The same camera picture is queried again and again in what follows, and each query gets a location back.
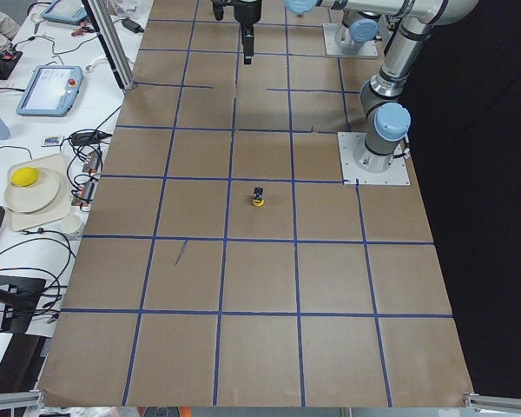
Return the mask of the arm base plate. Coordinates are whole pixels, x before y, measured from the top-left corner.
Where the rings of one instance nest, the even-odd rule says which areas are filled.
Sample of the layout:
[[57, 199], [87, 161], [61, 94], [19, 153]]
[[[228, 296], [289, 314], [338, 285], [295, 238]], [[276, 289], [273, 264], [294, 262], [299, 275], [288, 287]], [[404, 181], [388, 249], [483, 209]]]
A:
[[327, 56], [360, 59], [378, 57], [374, 38], [379, 30], [373, 21], [358, 21], [350, 28], [341, 23], [324, 23], [322, 30]]
[[344, 184], [409, 186], [406, 160], [398, 145], [392, 154], [377, 156], [365, 144], [366, 133], [339, 132], [338, 142]]

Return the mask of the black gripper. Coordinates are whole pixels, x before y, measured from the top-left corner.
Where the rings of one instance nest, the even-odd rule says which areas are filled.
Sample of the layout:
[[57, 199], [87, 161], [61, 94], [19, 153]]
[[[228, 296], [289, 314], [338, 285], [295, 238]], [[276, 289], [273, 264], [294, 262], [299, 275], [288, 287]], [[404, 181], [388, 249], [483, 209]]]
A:
[[250, 65], [254, 57], [254, 25], [261, 19], [261, 0], [234, 0], [234, 19], [241, 26], [243, 62]]

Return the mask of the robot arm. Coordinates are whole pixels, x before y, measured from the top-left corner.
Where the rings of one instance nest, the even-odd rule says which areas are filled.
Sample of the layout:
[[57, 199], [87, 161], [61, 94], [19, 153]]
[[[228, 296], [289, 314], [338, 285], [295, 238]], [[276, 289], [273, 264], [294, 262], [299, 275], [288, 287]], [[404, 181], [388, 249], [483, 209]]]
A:
[[367, 120], [364, 142], [353, 152], [355, 163], [371, 173], [388, 170], [398, 143], [406, 137], [411, 116], [397, 103], [411, 67], [432, 27], [456, 23], [476, 1], [286, 1], [287, 10], [303, 14], [315, 7], [366, 11], [399, 17], [401, 23], [388, 43], [377, 74], [363, 84], [359, 97]]
[[[346, 5], [346, 1], [331, 1], [327, 5], [331, 10], [342, 11], [343, 15], [339, 23], [323, 25], [326, 55], [376, 58], [378, 52], [374, 39], [379, 34], [381, 15], [348, 9]], [[223, 19], [226, 7], [234, 9], [234, 19], [240, 25], [243, 61], [249, 65], [254, 56], [254, 26], [261, 19], [262, 1], [213, 1], [212, 9], [216, 20]]]

